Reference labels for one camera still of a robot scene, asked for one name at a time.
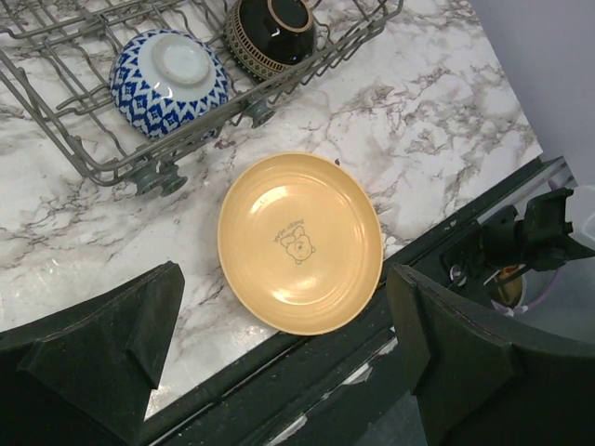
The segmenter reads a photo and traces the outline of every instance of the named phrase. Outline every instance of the white marble table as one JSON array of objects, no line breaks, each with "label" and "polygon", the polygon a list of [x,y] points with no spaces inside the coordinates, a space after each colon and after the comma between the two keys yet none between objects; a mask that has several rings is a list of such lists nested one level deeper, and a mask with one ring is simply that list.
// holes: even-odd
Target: white marble table
[{"label": "white marble table", "polygon": [[[334,20],[348,20],[336,5]],[[50,83],[38,59],[1,39],[33,81]],[[189,183],[164,199],[83,181],[3,85],[0,140],[0,331],[181,265],[182,308],[148,415],[274,333],[233,296],[216,246],[221,201],[253,162],[282,151],[339,160],[373,201],[389,256],[541,153],[482,26],[455,0],[405,0],[383,34],[266,125],[227,127],[187,157]]]}]

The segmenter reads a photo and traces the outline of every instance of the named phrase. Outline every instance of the cartoon bear print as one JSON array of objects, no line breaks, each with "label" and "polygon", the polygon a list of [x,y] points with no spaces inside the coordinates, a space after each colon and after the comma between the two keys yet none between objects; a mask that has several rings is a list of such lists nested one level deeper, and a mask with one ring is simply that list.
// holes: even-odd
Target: cartoon bear print
[{"label": "cartoon bear print", "polygon": [[297,226],[291,234],[283,237],[281,245],[298,265],[316,252],[310,243],[310,237],[301,226]]}]

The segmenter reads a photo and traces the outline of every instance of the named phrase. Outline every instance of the yellow plate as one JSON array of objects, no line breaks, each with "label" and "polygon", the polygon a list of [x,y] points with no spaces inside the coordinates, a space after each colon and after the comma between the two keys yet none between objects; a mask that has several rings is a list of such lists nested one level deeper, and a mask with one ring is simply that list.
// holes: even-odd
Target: yellow plate
[{"label": "yellow plate", "polygon": [[223,272],[269,325],[319,335],[357,316],[377,288],[382,235],[345,171],[307,153],[274,155],[231,186],[219,216]]}]

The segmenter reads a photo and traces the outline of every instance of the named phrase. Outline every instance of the black bowl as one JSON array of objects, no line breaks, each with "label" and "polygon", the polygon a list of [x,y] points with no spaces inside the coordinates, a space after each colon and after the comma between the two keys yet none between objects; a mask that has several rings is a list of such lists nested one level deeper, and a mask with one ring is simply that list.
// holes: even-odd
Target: black bowl
[{"label": "black bowl", "polygon": [[232,54],[259,81],[300,63],[316,49],[314,17],[303,0],[238,0],[225,34]]}]

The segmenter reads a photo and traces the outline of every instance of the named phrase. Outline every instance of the blue and white bowl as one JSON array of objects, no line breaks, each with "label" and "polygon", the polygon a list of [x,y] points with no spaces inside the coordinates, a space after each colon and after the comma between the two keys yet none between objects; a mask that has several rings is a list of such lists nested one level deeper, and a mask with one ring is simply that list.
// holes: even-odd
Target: blue and white bowl
[{"label": "blue and white bowl", "polygon": [[199,40],[151,30],[124,46],[110,72],[110,90],[125,119],[158,139],[227,102],[229,81],[217,55]]}]

